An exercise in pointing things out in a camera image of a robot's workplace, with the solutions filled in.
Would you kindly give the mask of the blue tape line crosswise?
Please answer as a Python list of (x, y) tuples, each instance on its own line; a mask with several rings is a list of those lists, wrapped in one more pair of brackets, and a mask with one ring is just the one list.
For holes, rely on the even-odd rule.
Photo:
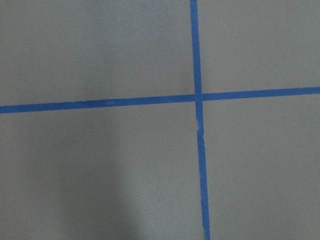
[(18, 105), (3, 105), (0, 107), (0, 113), (13, 114), (13, 113), (29, 113), (29, 112), (49, 112), (49, 111), (125, 107), (125, 106), (139, 106), (139, 105), (191, 103), (191, 102), (195, 102), (197, 99), (200, 99), (203, 101), (221, 101), (221, 100), (235, 100), (235, 99), (249, 99), (249, 98), (315, 95), (319, 93), (320, 93), (319, 87), (300, 87), (300, 88), (284, 88), (284, 89), (203, 93), (202, 96), (200, 97), (196, 97), (194, 94), (185, 94), (185, 95), (150, 96), (150, 97), (102, 99), (102, 100), (87, 100), (87, 101), (18, 104)]

